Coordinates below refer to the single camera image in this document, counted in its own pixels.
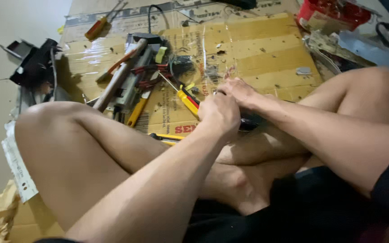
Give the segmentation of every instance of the hammer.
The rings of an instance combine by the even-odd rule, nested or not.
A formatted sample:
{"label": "hammer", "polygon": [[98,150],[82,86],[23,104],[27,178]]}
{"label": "hammer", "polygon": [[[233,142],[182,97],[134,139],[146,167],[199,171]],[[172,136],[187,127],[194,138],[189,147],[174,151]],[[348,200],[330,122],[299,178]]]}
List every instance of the hammer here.
{"label": "hammer", "polygon": [[112,100],[113,95],[116,92],[116,89],[121,86],[121,84],[126,79],[127,75],[130,73],[130,70],[134,63],[131,61],[133,58],[137,57],[143,49],[149,44],[161,44],[162,39],[158,35],[153,35],[149,33],[134,33],[133,40],[137,41],[136,47],[133,51],[128,52],[122,60],[128,61],[121,64],[121,67],[115,72],[111,81],[107,85],[106,89],[100,95],[97,102],[94,104],[93,108],[104,112],[109,102]]}

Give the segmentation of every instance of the black shorts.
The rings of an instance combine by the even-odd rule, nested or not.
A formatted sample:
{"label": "black shorts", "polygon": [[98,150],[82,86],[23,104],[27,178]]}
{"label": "black shorts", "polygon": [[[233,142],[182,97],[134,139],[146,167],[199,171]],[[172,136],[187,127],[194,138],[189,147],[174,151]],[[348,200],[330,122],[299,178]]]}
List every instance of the black shorts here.
{"label": "black shorts", "polygon": [[325,166],[274,180],[270,199],[248,216],[198,200],[184,242],[352,242],[377,221],[370,202]]}

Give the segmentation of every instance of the yellow screwdriver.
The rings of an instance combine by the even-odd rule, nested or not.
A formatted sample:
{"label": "yellow screwdriver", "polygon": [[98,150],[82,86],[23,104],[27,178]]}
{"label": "yellow screwdriver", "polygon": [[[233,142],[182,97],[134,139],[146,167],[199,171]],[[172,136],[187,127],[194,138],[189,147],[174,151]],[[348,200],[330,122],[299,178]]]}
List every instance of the yellow screwdriver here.
{"label": "yellow screwdriver", "polygon": [[85,33],[85,37],[88,38],[88,40],[94,40],[98,34],[103,30],[103,27],[108,22],[109,15],[118,7],[118,5],[122,2],[122,0],[118,1],[118,3],[115,5],[115,7],[108,13],[106,16],[102,17],[100,20],[97,20],[95,24],[88,30],[87,33]]}
{"label": "yellow screwdriver", "polygon": [[171,82],[169,79],[167,79],[162,73],[160,73],[159,71],[159,74],[162,76],[162,78],[164,80],[166,80],[170,86],[172,86],[173,89],[175,89],[177,91],[177,95],[178,97],[181,99],[181,101],[184,103],[184,105],[192,112],[192,114],[197,118],[199,119],[199,117],[197,116],[197,111],[199,109],[199,106],[191,99],[189,98],[186,94],[184,94],[184,91],[182,90],[178,90]]}

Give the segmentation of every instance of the wooden hammer handle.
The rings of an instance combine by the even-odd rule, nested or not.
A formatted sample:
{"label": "wooden hammer handle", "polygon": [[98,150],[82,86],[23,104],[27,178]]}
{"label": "wooden hammer handle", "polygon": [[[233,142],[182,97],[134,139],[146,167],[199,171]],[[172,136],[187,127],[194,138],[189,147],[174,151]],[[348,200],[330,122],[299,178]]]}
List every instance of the wooden hammer handle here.
{"label": "wooden hammer handle", "polygon": [[[135,47],[136,52],[133,53],[131,58],[135,58],[139,53],[147,46],[148,41],[146,39],[140,39],[137,46]],[[94,104],[93,108],[104,112],[109,102],[112,100],[113,95],[115,94],[116,89],[121,86],[121,84],[126,79],[127,75],[130,73],[132,65],[128,63],[123,63],[121,67],[115,72],[112,80],[107,85],[106,89],[103,91],[100,98]]]}

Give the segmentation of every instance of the hammer head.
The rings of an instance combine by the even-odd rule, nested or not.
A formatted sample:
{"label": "hammer head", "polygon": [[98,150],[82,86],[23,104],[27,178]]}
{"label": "hammer head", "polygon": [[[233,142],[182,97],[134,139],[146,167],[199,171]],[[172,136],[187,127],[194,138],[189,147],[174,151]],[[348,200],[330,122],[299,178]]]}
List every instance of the hammer head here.
{"label": "hammer head", "polygon": [[149,33],[133,33],[133,40],[139,41],[140,39],[146,39],[148,44],[161,44],[163,42],[162,38],[158,35],[149,34]]}

